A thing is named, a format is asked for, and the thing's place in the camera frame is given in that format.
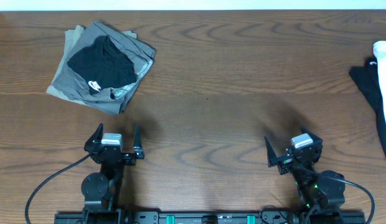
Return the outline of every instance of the stack of folded clothes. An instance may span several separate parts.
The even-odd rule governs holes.
[[[131,31],[100,22],[65,32],[64,55],[47,93],[100,109],[123,111],[153,64],[155,50]]]

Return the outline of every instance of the black cloth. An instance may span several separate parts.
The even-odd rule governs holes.
[[[77,52],[67,65],[86,81],[91,95],[136,82],[133,63],[107,35],[97,37],[91,46]]]
[[[386,121],[377,59],[369,58],[363,67],[352,67],[349,74],[377,115],[378,136],[386,157]]]

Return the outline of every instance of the wooden table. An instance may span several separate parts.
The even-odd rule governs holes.
[[[64,31],[102,20],[133,30],[155,63],[125,112],[103,112],[45,93],[63,55]],[[267,167],[264,136],[279,149],[305,124],[324,139],[319,171],[367,187],[386,223],[386,160],[375,114],[350,79],[353,65],[386,39],[386,11],[0,12],[0,223],[24,223],[32,191],[86,155],[99,123],[132,150],[142,128],[144,161],[128,167],[129,208],[260,210],[299,205],[291,175]],[[34,198],[33,223],[83,208],[88,160]],[[365,193],[345,209],[369,214]]]

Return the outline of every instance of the wood grain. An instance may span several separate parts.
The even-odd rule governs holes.
[[[64,31],[101,20],[133,30],[155,64],[126,111],[109,116],[45,91],[62,57]],[[367,187],[386,223],[386,161],[375,114],[349,78],[386,39],[386,11],[0,12],[0,223],[24,223],[41,181],[85,155],[99,123],[132,150],[142,128],[146,159],[128,167],[129,208],[260,210],[299,204],[291,175],[267,168],[263,137],[277,149],[304,123],[324,139],[318,170]],[[49,182],[33,223],[83,207],[86,161]],[[343,208],[369,214],[347,187]]]

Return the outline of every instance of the green tape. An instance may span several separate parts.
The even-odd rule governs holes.
[[[255,216],[254,215],[248,215],[247,216],[247,224],[255,224]]]
[[[167,224],[175,224],[175,217],[173,215],[167,216]]]

